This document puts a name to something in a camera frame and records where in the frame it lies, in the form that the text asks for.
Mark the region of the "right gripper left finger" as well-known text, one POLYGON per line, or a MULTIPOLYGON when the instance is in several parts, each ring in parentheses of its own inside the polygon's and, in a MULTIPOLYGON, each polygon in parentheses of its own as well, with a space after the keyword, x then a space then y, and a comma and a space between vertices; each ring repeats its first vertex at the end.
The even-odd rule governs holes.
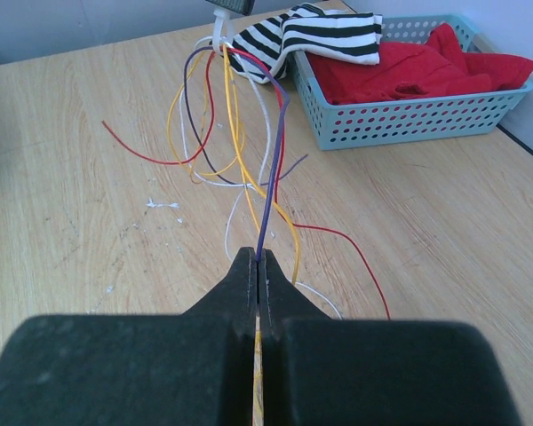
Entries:
POLYGON ((257 264, 179 315, 40 315, 0 355, 0 425, 249 425, 257 264))

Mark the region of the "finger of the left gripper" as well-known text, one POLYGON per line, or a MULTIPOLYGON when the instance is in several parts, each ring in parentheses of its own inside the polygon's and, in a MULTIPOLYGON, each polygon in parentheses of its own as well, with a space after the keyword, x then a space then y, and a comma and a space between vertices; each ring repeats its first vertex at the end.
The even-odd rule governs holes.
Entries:
POLYGON ((250 15, 255 4, 254 0, 207 0, 207 2, 243 16, 250 15))

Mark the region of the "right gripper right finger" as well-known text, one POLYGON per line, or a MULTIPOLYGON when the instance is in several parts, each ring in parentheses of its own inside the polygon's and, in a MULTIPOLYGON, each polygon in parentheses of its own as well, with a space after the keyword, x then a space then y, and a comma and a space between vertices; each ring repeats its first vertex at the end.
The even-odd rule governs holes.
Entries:
POLYGON ((518 425, 488 340, 457 321, 333 319, 258 266, 267 425, 518 425))

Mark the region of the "white zip tie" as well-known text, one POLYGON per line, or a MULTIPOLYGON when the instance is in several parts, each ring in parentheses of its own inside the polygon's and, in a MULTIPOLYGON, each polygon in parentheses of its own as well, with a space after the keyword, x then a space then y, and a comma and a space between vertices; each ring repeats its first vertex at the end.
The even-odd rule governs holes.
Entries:
POLYGON ((232 44, 235 35, 235 27, 231 20, 231 13, 227 9, 216 7, 213 14, 215 20, 211 35, 211 45, 213 50, 217 54, 220 54, 224 44, 232 44))

